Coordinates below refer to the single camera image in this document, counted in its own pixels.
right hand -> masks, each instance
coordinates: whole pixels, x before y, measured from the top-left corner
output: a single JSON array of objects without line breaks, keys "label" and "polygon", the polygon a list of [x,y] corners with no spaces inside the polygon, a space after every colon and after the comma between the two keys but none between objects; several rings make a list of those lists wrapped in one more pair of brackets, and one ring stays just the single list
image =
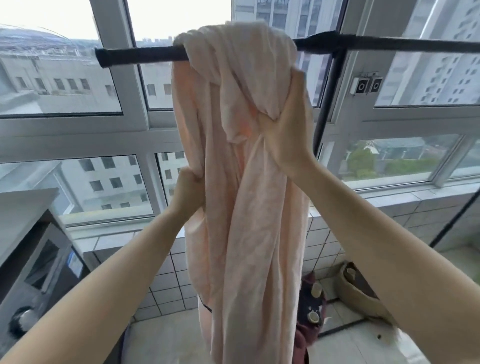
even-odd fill
[{"label": "right hand", "polygon": [[305,163],[314,160],[310,138],[312,110],[305,105],[305,73],[292,68],[287,100],[280,117],[274,121],[268,115],[258,114],[260,130],[267,147],[279,167],[294,178]]}]

tiled floor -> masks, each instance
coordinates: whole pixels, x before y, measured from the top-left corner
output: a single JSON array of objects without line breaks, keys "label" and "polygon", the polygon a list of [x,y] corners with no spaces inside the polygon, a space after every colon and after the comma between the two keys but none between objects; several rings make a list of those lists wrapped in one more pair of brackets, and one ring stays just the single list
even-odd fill
[{"label": "tiled floor", "polygon": [[[480,272],[480,252],[461,247],[443,255],[468,276]],[[328,299],[335,297],[332,279],[321,281]],[[341,302],[329,305],[325,330],[359,319]],[[364,322],[319,339],[309,348],[310,363],[428,364],[402,331]],[[124,364],[211,364],[198,325],[198,310],[178,312],[132,325]]]}]

towel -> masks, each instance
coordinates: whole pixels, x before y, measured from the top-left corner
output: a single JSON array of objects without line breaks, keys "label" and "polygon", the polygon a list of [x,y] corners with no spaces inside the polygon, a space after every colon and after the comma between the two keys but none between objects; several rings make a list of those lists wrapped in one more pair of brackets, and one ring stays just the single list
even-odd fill
[{"label": "towel", "polygon": [[[257,112],[280,115],[295,44],[264,22],[205,26],[174,44],[190,60],[172,66],[175,118],[205,177],[205,209],[185,242],[193,287],[212,309],[210,354],[216,364],[290,364],[309,202],[270,156]],[[312,125],[307,114],[299,122]]]}]

glass pane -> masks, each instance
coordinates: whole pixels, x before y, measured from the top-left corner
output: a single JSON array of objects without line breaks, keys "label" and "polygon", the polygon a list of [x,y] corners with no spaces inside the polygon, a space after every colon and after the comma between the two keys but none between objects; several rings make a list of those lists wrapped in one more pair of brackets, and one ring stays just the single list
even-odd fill
[{"label": "glass pane", "polygon": [[351,188],[427,181],[458,135],[350,142],[339,176]]},{"label": "glass pane", "polygon": [[115,165],[112,168],[106,167],[104,158],[3,163],[0,192],[58,188],[51,208],[64,215],[67,224],[152,215],[140,169],[137,163],[131,164],[132,157],[109,157]]},{"label": "glass pane", "polygon": [[179,177],[179,170],[188,166],[188,161],[183,152],[175,153],[157,153],[158,165],[162,174],[163,187],[167,202],[170,203],[173,197],[173,191]]},{"label": "glass pane", "polygon": [[466,177],[480,174],[480,139],[475,142],[473,147],[463,157],[457,168],[453,171],[450,178]]},{"label": "glass pane", "polygon": [[[232,16],[239,21],[261,19],[292,38],[301,38],[336,29],[342,3],[342,0],[242,0],[234,3],[234,9],[226,0],[198,3],[135,0],[128,5],[137,46],[153,47],[171,46],[173,38],[181,32],[222,24]],[[323,93],[329,58],[329,55],[303,53],[297,58],[297,66],[307,74],[307,89],[314,106]],[[142,64],[141,70],[149,108],[172,108],[171,63]]]},{"label": "glass pane", "polygon": [[[404,37],[480,41],[480,3],[418,0]],[[479,104],[480,55],[398,52],[376,106]]]},{"label": "glass pane", "polygon": [[88,0],[4,3],[0,115],[121,112],[95,47],[102,45]]}]

black metal rod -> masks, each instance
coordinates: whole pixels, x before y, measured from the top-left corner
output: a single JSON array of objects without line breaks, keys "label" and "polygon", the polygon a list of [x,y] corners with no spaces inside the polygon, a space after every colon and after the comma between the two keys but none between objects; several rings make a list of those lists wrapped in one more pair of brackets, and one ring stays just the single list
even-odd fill
[{"label": "black metal rod", "polygon": [[438,235],[435,236],[435,238],[430,243],[431,248],[434,248],[440,242],[440,240],[443,239],[443,237],[452,229],[455,223],[463,216],[463,214],[465,214],[468,208],[473,205],[473,203],[477,200],[479,196],[480,196],[480,188],[473,194],[473,196],[467,201],[467,203],[462,207],[462,209],[459,212],[457,212],[457,214],[453,217],[453,219],[451,219],[444,226],[444,228],[438,233]]},{"label": "black metal rod", "polygon": [[[311,54],[336,53],[347,50],[401,50],[404,52],[480,53],[479,42],[451,40],[408,39],[340,34],[336,31],[294,39],[299,51]],[[183,46],[145,47],[128,49],[95,49],[102,68],[138,63],[187,61]]]},{"label": "black metal rod", "polygon": [[342,75],[343,66],[347,59],[347,50],[343,49],[332,55],[332,67],[328,74],[327,84],[325,86],[322,104],[320,105],[320,113],[318,115],[317,125],[313,133],[313,153],[318,158],[320,154],[320,144],[325,131],[325,126],[330,115],[330,110],[334,103],[335,91]]}]

